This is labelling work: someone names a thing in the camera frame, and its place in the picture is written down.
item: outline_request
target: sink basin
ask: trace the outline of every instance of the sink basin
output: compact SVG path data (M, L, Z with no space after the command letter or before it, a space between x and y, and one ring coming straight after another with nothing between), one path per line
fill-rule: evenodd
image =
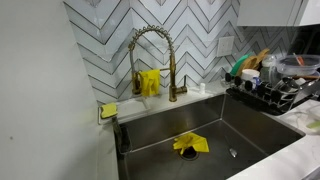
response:
M318 167L316 170L314 170L309 175L304 177L302 180L316 180L316 179L320 179L320 167Z
M228 95L120 126L120 180L227 179L304 136ZM210 152L181 157L173 143L186 132L207 138Z

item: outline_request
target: electrical outlet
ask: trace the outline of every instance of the electrical outlet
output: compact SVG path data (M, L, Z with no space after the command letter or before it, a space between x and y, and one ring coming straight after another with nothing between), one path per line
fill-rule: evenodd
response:
M217 57L232 54L234 36L219 38Z

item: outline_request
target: faucet handle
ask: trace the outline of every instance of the faucet handle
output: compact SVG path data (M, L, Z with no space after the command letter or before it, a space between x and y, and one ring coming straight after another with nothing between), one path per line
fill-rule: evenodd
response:
M187 88L186 84L187 84L187 75L184 75L184 78L183 78L183 87L186 87L186 88Z
M181 94L181 93L188 92L186 84L187 84L187 75L184 75L183 86L181 86L181 87L176 89L176 94Z

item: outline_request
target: drain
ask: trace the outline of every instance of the drain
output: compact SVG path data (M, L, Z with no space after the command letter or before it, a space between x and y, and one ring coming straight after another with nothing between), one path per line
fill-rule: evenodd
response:
M194 161L199 157L199 153L197 153L193 147L189 147L184 150L183 154L179 153L180 157L187 161Z

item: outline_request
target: bowl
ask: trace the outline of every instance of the bowl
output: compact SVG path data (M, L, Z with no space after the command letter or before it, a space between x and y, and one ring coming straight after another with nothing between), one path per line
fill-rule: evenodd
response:
M304 65L301 66L296 57L288 55L284 58L276 61L277 71L281 74L289 76L307 76L316 72L320 67L320 56L315 55L297 55L301 56L304 61Z

